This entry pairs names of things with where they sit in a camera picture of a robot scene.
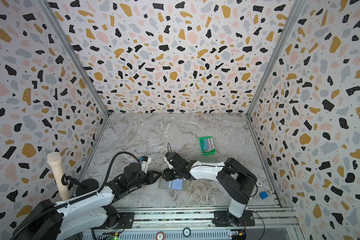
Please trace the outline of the grey card holder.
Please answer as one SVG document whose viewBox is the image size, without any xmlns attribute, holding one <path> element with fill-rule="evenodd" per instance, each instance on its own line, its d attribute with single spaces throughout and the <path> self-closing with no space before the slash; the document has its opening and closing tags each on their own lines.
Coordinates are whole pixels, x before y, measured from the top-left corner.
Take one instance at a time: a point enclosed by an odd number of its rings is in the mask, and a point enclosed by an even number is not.
<svg viewBox="0 0 360 240">
<path fill-rule="evenodd" d="M 170 189 L 170 184 L 171 184 L 171 182 L 167 182 L 167 181 L 165 181 L 163 179 L 160 179 L 159 188 L 160 189 L 169 189 L 169 190 L 171 190 Z"/>
</svg>

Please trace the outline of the blue credit card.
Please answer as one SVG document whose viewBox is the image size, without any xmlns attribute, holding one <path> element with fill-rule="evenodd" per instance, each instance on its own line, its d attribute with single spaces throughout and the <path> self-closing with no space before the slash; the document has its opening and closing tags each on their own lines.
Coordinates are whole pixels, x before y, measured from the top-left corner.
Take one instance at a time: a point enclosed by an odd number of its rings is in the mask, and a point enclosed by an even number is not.
<svg viewBox="0 0 360 240">
<path fill-rule="evenodd" d="M 187 181 L 183 179 L 173 180 L 171 181 L 170 189 L 177 191 L 185 191 L 187 189 Z"/>
</svg>

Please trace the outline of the green card tray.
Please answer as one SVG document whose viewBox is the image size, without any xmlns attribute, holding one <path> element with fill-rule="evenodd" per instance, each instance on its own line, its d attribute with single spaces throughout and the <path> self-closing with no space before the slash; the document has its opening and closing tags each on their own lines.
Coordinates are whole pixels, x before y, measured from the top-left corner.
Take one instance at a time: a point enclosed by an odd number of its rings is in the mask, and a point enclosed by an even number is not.
<svg viewBox="0 0 360 240">
<path fill-rule="evenodd" d="M 201 137 L 199 142 L 203 156 L 214 155 L 217 152 L 213 137 Z"/>
</svg>

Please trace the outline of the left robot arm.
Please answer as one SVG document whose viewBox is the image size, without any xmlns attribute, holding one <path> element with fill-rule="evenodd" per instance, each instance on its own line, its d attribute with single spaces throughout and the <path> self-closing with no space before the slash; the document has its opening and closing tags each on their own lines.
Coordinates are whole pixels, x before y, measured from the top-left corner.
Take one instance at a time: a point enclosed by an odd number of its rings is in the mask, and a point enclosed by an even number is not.
<svg viewBox="0 0 360 240">
<path fill-rule="evenodd" d="M 145 185 L 154 184 L 160 172 L 144 172 L 138 163 L 129 164 L 124 172 L 79 197 L 53 203 L 47 199 L 38 203 L 15 229 L 13 240 L 65 240 L 110 221 L 114 225 L 119 213 L 113 203 Z"/>
</svg>

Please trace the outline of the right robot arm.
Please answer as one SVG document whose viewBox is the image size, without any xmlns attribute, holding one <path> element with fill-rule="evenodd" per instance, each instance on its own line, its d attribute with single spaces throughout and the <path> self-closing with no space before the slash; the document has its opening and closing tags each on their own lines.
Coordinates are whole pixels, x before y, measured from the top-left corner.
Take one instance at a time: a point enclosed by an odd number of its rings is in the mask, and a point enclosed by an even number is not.
<svg viewBox="0 0 360 240">
<path fill-rule="evenodd" d="M 211 180 L 219 182 L 231 197 L 229 216 L 242 217 L 253 191 L 257 186 L 257 177 L 234 158 L 221 163 L 203 163 L 187 161 L 178 153 L 166 153 L 168 168 L 163 171 L 167 182 L 176 179 Z"/>
</svg>

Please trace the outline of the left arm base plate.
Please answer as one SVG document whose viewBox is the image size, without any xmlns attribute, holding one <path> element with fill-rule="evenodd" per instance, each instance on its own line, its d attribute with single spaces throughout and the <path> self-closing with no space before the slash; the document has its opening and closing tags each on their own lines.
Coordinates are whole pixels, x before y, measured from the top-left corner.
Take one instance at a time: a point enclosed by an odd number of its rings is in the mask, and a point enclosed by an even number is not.
<svg viewBox="0 0 360 240">
<path fill-rule="evenodd" d="M 117 215 L 112 215 L 111 217 L 107 217 L 105 223 L 99 227 L 95 227 L 95 230 L 118 229 L 119 231 L 121 231 L 125 229 L 131 229 L 133 226 L 134 218 L 135 218 L 134 212 L 118 213 Z"/>
</svg>

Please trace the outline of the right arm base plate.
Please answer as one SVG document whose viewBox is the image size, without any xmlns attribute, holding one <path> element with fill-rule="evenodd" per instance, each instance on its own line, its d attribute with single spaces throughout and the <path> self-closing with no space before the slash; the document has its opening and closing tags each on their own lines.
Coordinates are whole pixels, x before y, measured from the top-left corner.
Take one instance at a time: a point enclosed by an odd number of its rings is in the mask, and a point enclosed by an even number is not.
<svg viewBox="0 0 360 240">
<path fill-rule="evenodd" d="M 240 218 L 232 215 L 228 210 L 226 211 L 214 211 L 213 224 L 216 227 L 253 227 L 255 226 L 255 220 L 253 212 L 246 210 L 243 212 Z"/>
</svg>

